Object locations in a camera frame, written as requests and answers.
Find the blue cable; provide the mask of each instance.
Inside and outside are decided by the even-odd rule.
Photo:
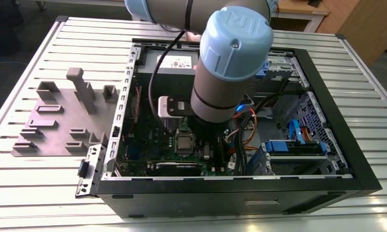
[[[292,119],[289,122],[289,129],[288,129],[288,137],[292,139],[292,134],[294,132],[294,138],[300,144],[305,144],[305,140],[302,139],[301,130],[298,127],[298,122],[296,119]]]

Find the motherboard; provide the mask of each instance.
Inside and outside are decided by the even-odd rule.
[[[121,136],[123,151],[117,157],[119,176],[216,176],[226,175],[226,145],[222,138],[200,143],[180,120],[172,136],[159,132],[147,101],[139,100],[137,115],[126,122]]]

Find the metal bracket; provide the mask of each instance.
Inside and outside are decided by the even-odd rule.
[[[75,198],[95,198],[95,189],[101,175],[106,148],[101,144],[90,146],[85,159],[81,160],[77,175],[79,177]]]

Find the black cable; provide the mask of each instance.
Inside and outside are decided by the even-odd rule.
[[[278,98],[280,96],[282,96],[282,95],[300,95],[300,94],[304,94],[305,92],[306,92],[305,90],[292,90],[292,91],[282,91],[282,92],[278,92],[278,93],[274,93],[274,94],[269,95],[254,106],[254,110],[253,110],[254,114],[257,114],[257,112],[266,106],[266,104],[272,100]],[[245,128],[246,123],[248,123],[248,121],[250,119],[250,116],[252,116],[252,113],[248,112],[246,113],[246,117],[245,117],[241,125],[238,126],[238,130],[237,130],[237,133],[236,133],[236,141],[234,141],[236,146],[237,146],[237,148],[234,147],[234,149],[236,149],[236,158],[240,157],[244,160],[244,164],[242,164],[242,168],[241,168],[241,174],[245,173],[245,166],[246,166],[246,154],[245,154],[245,148],[244,148],[241,139],[242,139],[244,128]]]
[[[151,99],[151,85],[153,85],[153,80],[154,80],[154,77],[155,77],[155,74],[157,74],[157,71],[158,71],[158,68],[159,68],[159,65],[161,65],[161,62],[165,58],[165,55],[168,54],[168,52],[170,51],[172,47],[174,46],[174,44],[177,43],[177,41],[180,40],[181,36],[184,35],[185,31],[181,31],[178,33],[178,35],[176,36],[173,42],[170,43],[170,45],[166,47],[165,51],[162,52],[159,58],[158,58],[158,61],[157,61],[157,64],[155,64],[155,67],[154,67],[154,70],[153,70],[153,73],[151,73],[151,77],[150,77],[150,80],[149,80],[149,87],[147,87],[147,99],[149,99],[149,106],[150,106],[150,110],[151,110],[151,114],[153,114],[153,118],[158,124],[158,127],[159,129],[166,133],[166,135],[172,135],[172,132],[166,130],[165,126],[162,125],[162,122],[158,118],[158,115],[157,115],[157,112],[155,112],[155,108],[154,108],[154,104],[153,104],[153,99]]]

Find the gray plastic block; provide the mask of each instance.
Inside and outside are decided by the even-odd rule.
[[[89,114],[95,112],[95,107],[93,104],[93,97],[90,90],[87,90],[86,85],[82,80],[82,69],[81,68],[69,68],[65,75],[66,79],[73,82],[75,87],[77,95],[81,99],[85,110]]]
[[[105,136],[105,133],[101,133],[99,143],[101,143],[103,146],[107,146],[109,139],[107,139],[107,136]]]
[[[65,149],[69,152],[77,152],[77,151],[82,151],[86,152],[87,148],[85,146],[85,144],[82,143],[82,141],[70,141],[65,143]]]
[[[25,141],[14,143],[13,149],[18,152],[34,152],[37,150],[37,146],[33,142]]]
[[[62,113],[63,109],[61,105],[39,105],[35,108],[35,111],[38,113],[50,113],[50,114],[55,114],[55,113]]]
[[[97,139],[94,133],[90,133],[89,145],[95,145],[95,144],[99,144],[98,139]]]
[[[25,123],[25,127],[29,127],[29,123],[33,120],[55,121],[55,128],[39,128],[42,133],[41,138],[29,138],[38,147],[35,152],[25,152],[19,150],[11,151],[13,156],[85,156],[86,152],[74,151],[70,152],[65,149],[65,143],[70,141],[82,142],[86,147],[89,147],[89,135],[94,133],[99,139],[99,143],[105,143],[103,136],[99,137],[102,133],[110,134],[111,129],[111,118],[114,116],[115,104],[105,103],[102,97],[102,90],[94,89],[94,106],[97,111],[94,114],[87,114],[82,104],[75,100],[74,88],[59,89],[59,92],[53,96],[55,98],[57,104],[62,106],[62,113],[38,113],[35,110],[30,112],[29,119]],[[38,99],[34,109],[38,106],[45,106],[45,102]],[[70,129],[83,129],[83,135],[70,134]],[[18,137],[17,142],[25,142],[22,136]]]
[[[91,95],[91,99],[94,100],[94,91],[93,91],[91,84],[90,84],[90,82],[83,82],[83,83],[85,83],[85,88],[87,89],[87,91]],[[77,101],[81,101],[81,98],[79,98],[77,91],[74,91],[74,95],[75,95]]]
[[[30,120],[27,123],[29,127],[37,128],[55,128],[58,123],[55,120]]]
[[[25,139],[42,138],[42,132],[39,131],[38,128],[23,128],[19,132],[19,135]]]
[[[74,139],[89,137],[89,132],[87,129],[85,128],[70,128],[69,134]]]
[[[55,101],[53,93],[59,92],[53,81],[41,81],[35,90],[42,101]]]
[[[117,102],[118,99],[118,94],[115,91],[115,86],[103,86],[102,87],[102,97],[103,97],[103,102]]]
[[[102,144],[103,146],[106,146],[107,143],[109,143],[109,140],[107,140],[107,137],[105,136],[105,133],[101,133],[99,140],[97,139],[94,133],[90,134],[89,145]]]

